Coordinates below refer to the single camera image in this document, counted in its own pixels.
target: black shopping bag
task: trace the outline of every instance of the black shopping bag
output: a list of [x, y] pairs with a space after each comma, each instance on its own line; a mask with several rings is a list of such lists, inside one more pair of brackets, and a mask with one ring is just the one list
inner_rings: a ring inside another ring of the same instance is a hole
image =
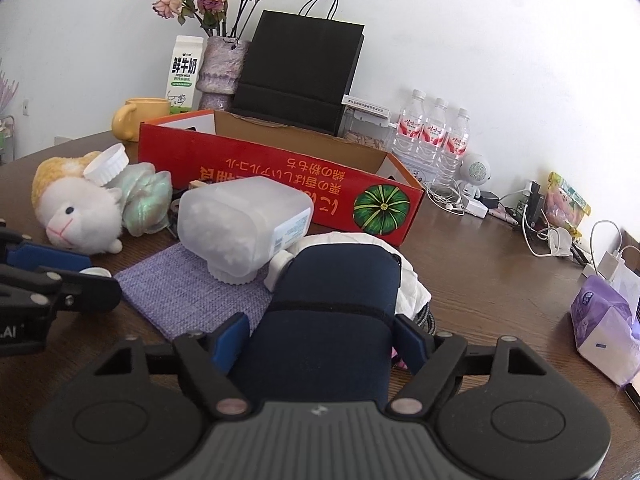
[[265, 10], [231, 112], [337, 135], [363, 25]]

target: purple placemat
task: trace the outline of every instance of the purple placemat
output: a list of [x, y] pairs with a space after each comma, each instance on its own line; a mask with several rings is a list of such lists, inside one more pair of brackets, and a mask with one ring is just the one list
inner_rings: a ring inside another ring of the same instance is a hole
[[271, 293], [262, 280], [267, 266], [246, 285], [227, 285], [210, 275], [205, 260], [175, 244], [115, 275], [129, 304], [168, 339], [187, 330], [213, 332], [236, 312], [251, 330], [262, 318]]

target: yellow mug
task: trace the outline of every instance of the yellow mug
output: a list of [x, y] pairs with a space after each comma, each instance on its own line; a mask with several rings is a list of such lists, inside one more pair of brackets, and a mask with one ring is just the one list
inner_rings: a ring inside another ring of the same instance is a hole
[[120, 140], [138, 142], [140, 123], [169, 115], [170, 104], [160, 97], [133, 97], [125, 101], [111, 121], [111, 131]]

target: red cardboard box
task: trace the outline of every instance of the red cardboard box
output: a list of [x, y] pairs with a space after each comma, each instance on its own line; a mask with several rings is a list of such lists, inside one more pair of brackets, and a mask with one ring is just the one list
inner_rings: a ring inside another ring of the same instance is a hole
[[307, 193], [315, 205], [313, 222], [364, 231], [396, 246], [424, 196], [389, 153], [228, 112], [204, 110], [141, 124], [138, 160], [170, 171], [177, 189], [191, 180], [263, 175]]

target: marbled purple vase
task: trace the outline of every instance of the marbled purple vase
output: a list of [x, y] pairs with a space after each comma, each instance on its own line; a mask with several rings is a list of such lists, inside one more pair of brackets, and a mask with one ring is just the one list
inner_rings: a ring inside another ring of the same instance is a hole
[[227, 110], [238, 88], [238, 78], [250, 42], [211, 36], [202, 59], [196, 88], [202, 92], [198, 110]]

